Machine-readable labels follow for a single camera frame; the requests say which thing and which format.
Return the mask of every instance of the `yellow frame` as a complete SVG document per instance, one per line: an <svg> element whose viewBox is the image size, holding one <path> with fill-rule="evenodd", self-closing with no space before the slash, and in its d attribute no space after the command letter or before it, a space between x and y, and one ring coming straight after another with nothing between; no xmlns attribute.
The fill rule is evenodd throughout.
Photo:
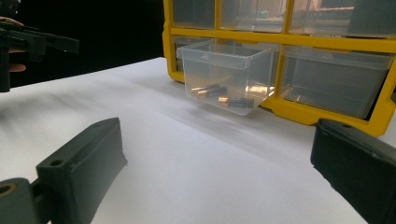
<svg viewBox="0 0 396 224"><path fill-rule="evenodd" d="M374 39L374 38L334 38L310 35L293 35L289 33L291 12L294 0L289 0L287 12L280 34L253 33L246 31L220 30L219 14L220 0L215 1L215 28L213 30L177 28L173 22L172 0L163 0L163 10L165 23L163 26L163 52L167 61L167 69L170 78L184 82L183 73L177 71L176 50L174 48L173 36L196 36L234 39L237 41L251 42L273 42L283 45L305 45L325 49L341 50L365 50L373 52L396 53L396 39ZM354 126L372 136L379 136L386 132L390 120L395 112L395 104L391 100L391 95L396 86L396 60L391 65L384 85L378 96L374 111L369 120L357 119L350 116L338 114L315 108L309 105L302 105L288 101L279 97L283 56L279 54L279 63L276 73L275 93L262 103L262 106L271 109L273 113L281 118L294 120L304 125L314 125L318 119L334 119L345 124Z"/></svg>

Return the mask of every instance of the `screw hole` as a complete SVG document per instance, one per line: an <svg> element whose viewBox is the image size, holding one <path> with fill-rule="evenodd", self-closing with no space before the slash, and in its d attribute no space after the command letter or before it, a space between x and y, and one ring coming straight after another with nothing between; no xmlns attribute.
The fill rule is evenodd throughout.
<svg viewBox="0 0 396 224"><path fill-rule="evenodd" d="M5 185L0 186L0 197L8 195L12 191L14 191L15 188L16 188L16 186L14 183L5 184Z"/></svg>
<svg viewBox="0 0 396 224"><path fill-rule="evenodd" d="M62 163L63 163L62 160L57 160L57 161L53 161L50 165L51 165L51 166L59 166L59 165L61 165Z"/></svg>
<svg viewBox="0 0 396 224"><path fill-rule="evenodd" d="M10 185L5 185L5 186L0 187L0 194L4 194L7 191L9 191L10 189L11 189Z"/></svg>

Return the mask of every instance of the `white table surface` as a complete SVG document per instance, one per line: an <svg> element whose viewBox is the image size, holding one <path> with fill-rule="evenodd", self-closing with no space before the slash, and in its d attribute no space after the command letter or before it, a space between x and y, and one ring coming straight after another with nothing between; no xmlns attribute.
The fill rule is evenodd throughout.
<svg viewBox="0 0 396 224"><path fill-rule="evenodd" d="M164 58L0 94L0 180L32 182L53 151L114 117L129 164L92 223L366 223L310 163L315 127L194 101ZM395 127L380 137L394 146Z"/></svg>

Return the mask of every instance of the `small drawer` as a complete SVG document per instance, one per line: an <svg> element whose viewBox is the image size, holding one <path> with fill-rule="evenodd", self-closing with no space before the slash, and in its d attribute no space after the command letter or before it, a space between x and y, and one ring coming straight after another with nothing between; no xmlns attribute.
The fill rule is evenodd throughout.
<svg viewBox="0 0 396 224"><path fill-rule="evenodd" d="M214 29L214 0L173 0L173 17L176 27Z"/></svg>
<svg viewBox="0 0 396 224"><path fill-rule="evenodd" d="M177 49L190 98L246 115L274 91L279 45L208 40Z"/></svg>
<svg viewBox="0 0 396 224"><path fill-rule="evenodd" d="M287 0L221 0L220 29L281 33Z"/></svg>
<svg viewBox="0 0 396 224"><path fill-rule="evenodd" d="M285 46L280 96L366 119L392 56Z"/></svg>
<svg viewBox="0 0 396 224"><path fill-rule="evenodd" d="M294 0L290 32L308 35L396 36L394 0Z"/></svg>

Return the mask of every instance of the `black background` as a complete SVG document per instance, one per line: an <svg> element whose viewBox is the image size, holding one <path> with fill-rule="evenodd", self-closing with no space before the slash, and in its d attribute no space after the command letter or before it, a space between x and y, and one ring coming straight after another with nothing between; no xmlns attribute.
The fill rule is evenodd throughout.
<svg viewBox="0 0 396 224"><path fill-rule="evenodd" d="M47 48L41 63L13 53L26 71L11 87L82 75L163 56L163 0L21 0L17 21L79 40L79 54Z"/></svg>

